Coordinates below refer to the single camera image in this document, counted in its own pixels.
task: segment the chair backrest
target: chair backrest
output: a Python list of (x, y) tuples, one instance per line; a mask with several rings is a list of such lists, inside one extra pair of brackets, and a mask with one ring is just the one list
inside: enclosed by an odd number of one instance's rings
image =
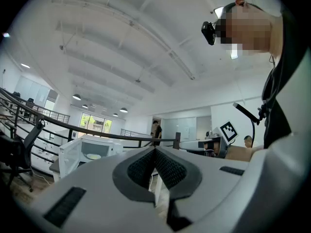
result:
[(31, 149), (34, 145), (35, 140), (43, 130), (44, 125), (41, 121), (38, 121), (34, 128), (29, 132), (29, 134), (24, 139), (24, 151), (21, 153), (21, 159), (19, 166), (22, 168), (29, 168), (31, 166)]

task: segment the person in black clothing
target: person in black clothing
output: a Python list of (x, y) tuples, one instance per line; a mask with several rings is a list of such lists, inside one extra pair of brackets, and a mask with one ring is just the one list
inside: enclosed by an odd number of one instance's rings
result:
[[(162, 128), (161, 128), (161, 126), (159, 125), (159, 122), (155, 120), (155, 121), (153, 122), (153, 125), (155, 125), (155, 127), (156, 127), (156, 130), (155, 130), (155, 138), (161, 139), (161, 138), (162, 138)], [(160, 145), (160, 142), (154, 142), (154, 146), (159, 146), (159, 145)]]
[(258, 150), (291, 132), (311, 128), (310, 122), (303, 119), (310, 112), (306, 90), (310, 87), (311, 52), (299, 32), (294, 16), (284, 5), (281, 16), (275, 17), (245, 0), (225, 6), (215, 24), (221, 44), (238, 44), (243, 51), (271, 54), (274, 68), (263, 88), (259, 109), (259, 117), (266, 117), (264, 145)]

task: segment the wooden floor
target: wooden floor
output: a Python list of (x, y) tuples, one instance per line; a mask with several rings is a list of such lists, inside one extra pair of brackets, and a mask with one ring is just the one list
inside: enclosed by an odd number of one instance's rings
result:
[[(50, 176), (46, 176), (42, 173), (36, 172), (34, 170), (34, 173), (40, 176), (43, 176), (51, 185), (54, 184), (53, 178)], [(36, 175), (30, 176), (28, 174), (22, 174), (23, 178), (29, 181), (32, 185), (33, 192), (29, 191), (29, 188), (18, 178), (14, 177), (12, 184), (11, 184), (11, 191), (12, 195), (21, 203), (25, 205), (29, 205), (35, 198), (46, 188), (48, 188), (50, 185), (46, 183), (46, 181), (43, 178), (40, 178)], [(153, 178), (152, 184), (151, 184), (151, 192), (155, 192), (156, 189), (156, 182), (157, 182), (157, 177), (155, 176)], [(9, 175), (4, 173), (3, 174), (3, 180), (5, 183), (9, 181)], [(157, 214), (159, 215), (160, 218), (163, 220), (166, 220), (167, 217), (167, 210), (169, 206), (169, 191), (165, 187), (165, 184), (162, 183), (162, 189), (160, 192), (160, 197), (158, 201), (158, 205), (155, 208)]]

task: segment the person wearing headset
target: person wearing headset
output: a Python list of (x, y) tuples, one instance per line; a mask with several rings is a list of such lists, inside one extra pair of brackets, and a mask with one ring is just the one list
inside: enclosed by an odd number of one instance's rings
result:
[(265, 83), (259, 109), (259, 117), (266, 117), (264, 145), (253, 148), (253, 153), (291, 132), (311, 128), (310, 122), (303, 119), (309, 117), (311, 109), (311, 52), (299, 32), (294, 16), (284, 6), (281, 16), (275, 17), (245, 0), (225, 6), (215, 24), (221, 44), (238, 44), (243, 51), (268, 52), (273, 59), (274, 68)]

